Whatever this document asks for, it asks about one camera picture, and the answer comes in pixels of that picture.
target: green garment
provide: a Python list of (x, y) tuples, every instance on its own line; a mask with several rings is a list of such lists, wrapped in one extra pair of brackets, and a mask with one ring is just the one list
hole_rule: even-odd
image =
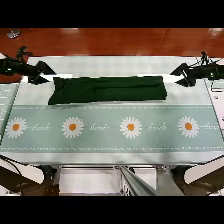
[(54, 78), (48, 105), (97, 101), (165, 100), (162, 76), (110, 78)]

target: folded fabric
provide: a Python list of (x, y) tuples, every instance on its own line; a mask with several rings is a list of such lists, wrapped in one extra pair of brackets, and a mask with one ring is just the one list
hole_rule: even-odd
[(165, 100), (162, 76), (110, 78), (54, 78), (48, 105), (97, 101)]

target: brown floor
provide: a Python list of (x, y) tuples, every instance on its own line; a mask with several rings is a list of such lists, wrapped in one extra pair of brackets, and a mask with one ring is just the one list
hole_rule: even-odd
[(35, 56), (161, 55), (224, 57), (223, 28), (21, 28), (8, 39), (0, 28), (0, 52), (15, 56), (28, 46)]

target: flower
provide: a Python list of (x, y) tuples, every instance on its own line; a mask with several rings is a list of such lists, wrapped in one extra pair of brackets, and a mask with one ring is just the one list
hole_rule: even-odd
[(8, 138), (13, 139), (22, 135), (26, 128), (26, 120), (21, 117), (15, 117), (14, 119), (11, 119), (10, 122), (8, 122), (5, 131), (6, 135), (8, 135)]
[(123, 135), (125, 135), (126, 138), (132, 139), (141, 134), (141, 126), (142, 125), (138, 119), (135, 119), (134, 117), (126, 117), (121, 122), (120, 131), (123, 131)]
[(83, 127), (84, 125), (81, 119), (78, 117), (70, 117), (63, 122), (62, 131), (64, 132), (66, 138), (70, 137), (71, 139), (81, 135)]
[(199, 133), (199, 127), (197, 124), (197, 121), (194, 120), (194, 118), (190, 117), (182, 117), (179, 119), (178, 125), (179, 131), (182, 131), (182, 135), (185, 135), (185, 137), (195, 137)]

